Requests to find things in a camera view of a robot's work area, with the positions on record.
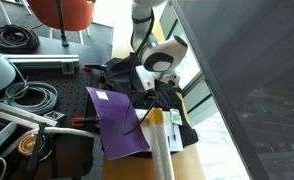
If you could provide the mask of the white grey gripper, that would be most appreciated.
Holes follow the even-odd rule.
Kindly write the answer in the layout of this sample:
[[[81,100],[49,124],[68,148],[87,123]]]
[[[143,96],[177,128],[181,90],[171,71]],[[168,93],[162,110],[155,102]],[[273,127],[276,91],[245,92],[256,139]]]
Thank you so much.
[[[143,65],[135,67],[136,73],[145,91],[155,90],[158,82],[177,87],[180,77],[174,70],[166,70],[164,72],[152,72],[144,68]]]

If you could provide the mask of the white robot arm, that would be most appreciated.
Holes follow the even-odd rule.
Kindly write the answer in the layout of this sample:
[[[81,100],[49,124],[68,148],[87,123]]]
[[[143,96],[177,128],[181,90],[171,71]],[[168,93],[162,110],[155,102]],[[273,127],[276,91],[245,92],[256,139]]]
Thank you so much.
[[[131,46],[140,61],[135,70],[145,90],[155,89],[157,83],[177,87],[180,77],[175,69],[188,50],[187,43],[179,36],[173,35],[164,42],[158,42],[152,33],[153,8],[165,1],[132,0]]]

